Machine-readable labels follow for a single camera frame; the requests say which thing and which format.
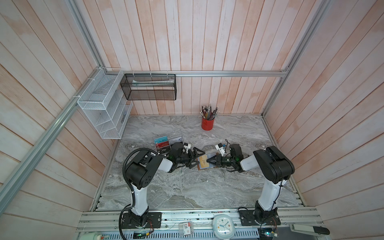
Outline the clear acrylic card display stand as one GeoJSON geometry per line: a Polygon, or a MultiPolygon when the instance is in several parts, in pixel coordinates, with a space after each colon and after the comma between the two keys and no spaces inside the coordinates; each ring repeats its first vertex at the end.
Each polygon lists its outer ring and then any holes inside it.
{"type": "Polygon", "coordinates": [[[173,144],[170,143],[170,139],[178,137],[178,136],[182,136],[183,137],[183,134],[182,134],[181,130],[174,130],[174,131],[168,132],[166,134],[158,135],[154,139],[162,137],[162,136],[167,136],[168,137],[168,142],[170,144],[170,147],[172,147],[173,144]]]}

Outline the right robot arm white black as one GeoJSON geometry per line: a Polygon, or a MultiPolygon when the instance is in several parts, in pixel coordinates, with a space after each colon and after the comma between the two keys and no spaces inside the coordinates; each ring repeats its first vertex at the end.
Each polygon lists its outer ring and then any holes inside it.
{"type": "Polygon", "coordinates": [[[240,145],[233,144],[230,145],[229,154],[215,155],[207,159],[207,162],[239,173],[260,168],[265,183],[256,208],[268,213],[277,207],[282,187],[295,172],[293,163],[276,146],[256,150],[248,157],[244,157],[240,145]]]}

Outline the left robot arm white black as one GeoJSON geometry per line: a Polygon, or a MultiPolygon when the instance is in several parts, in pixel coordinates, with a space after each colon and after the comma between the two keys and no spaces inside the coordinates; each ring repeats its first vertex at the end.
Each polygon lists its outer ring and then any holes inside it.
{"type": "Polygon", "coordinates": [[[123,163],[122,175],[132,193],[130,211],[142,217],[149,209],[147,203],[147,186],[157,171],[171,173],[179,167],[189,169],[199,164],[198,158],[206,152],[186,143],[174,143],[164,154],[149,148],[133,150],[123,163]]]}

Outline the black VIP card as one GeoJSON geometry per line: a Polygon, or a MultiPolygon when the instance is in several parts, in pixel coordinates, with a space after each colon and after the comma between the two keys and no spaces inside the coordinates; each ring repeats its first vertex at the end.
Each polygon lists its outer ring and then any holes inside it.
{"type": "Polygon", "coordinates": [[[157,149],[157,152],[159,154],[166,155],[166,154],[168,154],[170,152],[170,150],[171,150],[171,147],[170,146],[166,146],[166,147],[157,149]]]}

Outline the red VIP card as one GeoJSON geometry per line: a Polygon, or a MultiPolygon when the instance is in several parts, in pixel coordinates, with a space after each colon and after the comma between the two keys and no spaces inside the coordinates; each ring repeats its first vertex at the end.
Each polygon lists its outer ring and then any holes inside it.
{"type": "Polygon", "coordinates": [[[170,144],[168,141],[166,142],[161,142],[161,143],[156,143],[156,148],[157,150],[160,150],[160,149],[166,149],[166,148],[169,148],[170,147],[170,144]]]}

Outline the red metal pencil bucket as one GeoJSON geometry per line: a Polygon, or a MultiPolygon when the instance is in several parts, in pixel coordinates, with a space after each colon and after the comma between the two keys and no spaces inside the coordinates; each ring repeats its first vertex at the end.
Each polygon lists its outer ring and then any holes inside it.
{"type": "Polygon", "coordinates": [[[206,119],[202,118],[201,127],[205,131],[211,131],[213,129],[214,122],[215,122],[215,119],[206,120],[206,119]]]}

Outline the bundle of coloured pencils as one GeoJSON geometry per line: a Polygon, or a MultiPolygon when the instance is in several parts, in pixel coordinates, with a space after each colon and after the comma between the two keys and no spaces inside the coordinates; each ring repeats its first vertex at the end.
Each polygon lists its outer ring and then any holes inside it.
{"type": "Polygon", "coordinates": [[[214,120],[218,113],[218,107],[213,109],[211,105],[202,106],[200,111],[203,119],[207,121],[214,120]]]}

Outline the white analog clock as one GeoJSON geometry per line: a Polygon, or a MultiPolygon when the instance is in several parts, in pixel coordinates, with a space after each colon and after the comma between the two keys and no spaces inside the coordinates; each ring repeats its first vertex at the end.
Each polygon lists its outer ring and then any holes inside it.
{"type": "Polygon", "coordinates": [[[235,236],[235,227],[232,218],[228,215],[220,214],[213,218],[213,231],[220,240],[229,240],[235,236]]]}

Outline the small red white box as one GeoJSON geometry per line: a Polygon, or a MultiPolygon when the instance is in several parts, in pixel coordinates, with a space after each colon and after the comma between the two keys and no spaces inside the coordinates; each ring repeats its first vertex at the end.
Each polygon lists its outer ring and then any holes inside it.
{"type": "Polygon", "coordinates": [[[181,237],[190,236],[194,233],[194,225],[193,222],[183,222],[179,223],[179,235],[181,237]]]}

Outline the green circuit board right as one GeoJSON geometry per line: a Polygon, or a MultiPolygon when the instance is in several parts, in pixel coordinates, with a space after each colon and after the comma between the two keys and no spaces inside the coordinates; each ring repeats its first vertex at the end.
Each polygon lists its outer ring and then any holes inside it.
{"type": "Polygon", "coordinates": [[[259,228],[260,240],[273,240],[278,234],[272,228],[259,228]]]}

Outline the green circuit board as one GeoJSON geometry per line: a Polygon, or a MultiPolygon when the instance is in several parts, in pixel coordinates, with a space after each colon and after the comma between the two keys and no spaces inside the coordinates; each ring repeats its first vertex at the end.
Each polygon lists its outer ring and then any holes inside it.
{"type": "Polygon", "coordinates": [[[150,235],[149,232],[134,232],[133,233],[133,239],[145,239],[150,235]]]}
{"type": "Polygon", "coordinates": [[[260,240],[273,240],[278,234],[272,228],[259,228],[260,240]]]}

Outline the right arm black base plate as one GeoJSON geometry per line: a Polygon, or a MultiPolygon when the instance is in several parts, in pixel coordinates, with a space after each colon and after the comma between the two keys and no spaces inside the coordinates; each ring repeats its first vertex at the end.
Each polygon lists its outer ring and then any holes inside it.
{"type": "Polygon", "coordinates": [[[264,211],[263,209],[248,210],[245,208],[239,208],[238,213],[242,226],[257,226],[263,225],[281,225],[277,208],[271,211],[264,211]]]}

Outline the aluminium mounting rail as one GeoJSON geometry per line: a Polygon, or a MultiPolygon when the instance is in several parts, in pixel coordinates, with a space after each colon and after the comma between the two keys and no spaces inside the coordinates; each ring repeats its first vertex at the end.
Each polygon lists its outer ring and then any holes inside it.
{"type": "MultiPolygon", "coordinates": [[[[160,228],[154,228],[148,240],[214,240],[213,218],[224,214],[232,218],[235,224],[235,240],[259,239],[259,226],[242,226],[237,209],[188,209],[161,210],[162,222],[160,228]],[[194,233],[190,236],[179,235],[179,223],[193,222],[194,233]]],[[[118,228],[118,211],[85,212],[80,218],[75,231],[75,240],[84,234],[97,233],[106,240],[120,240],[122,237],[118,228]]],[[[320,214],[314,207],[281,207],[278,208],[281,225],[277,226],[277,240],[314,239],[321,240],[322,236],[311,236],[292,232],[290,225],[308,225],[324,227],[320,214]]]]}

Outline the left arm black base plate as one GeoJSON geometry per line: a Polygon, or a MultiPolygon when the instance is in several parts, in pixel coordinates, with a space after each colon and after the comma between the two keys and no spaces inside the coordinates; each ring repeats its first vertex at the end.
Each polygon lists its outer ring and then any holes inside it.
{"type": "Polygon", "coordinates": [[[138,216],[129,211],[123,213],[120,226],[122,229],[149,229],[150,227],[160,228],[161,222],[161,212],[145,212],[143,216],[138,216]]]}

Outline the black mesh wall basket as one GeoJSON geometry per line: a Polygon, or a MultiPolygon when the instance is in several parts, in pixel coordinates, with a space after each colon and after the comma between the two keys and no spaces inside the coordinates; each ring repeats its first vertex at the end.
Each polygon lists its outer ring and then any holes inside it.
{"type": "Polygon", "coordinates": [[[124,74],[120,86],[128,101],[175,101],[174,74],[124,74]]]}

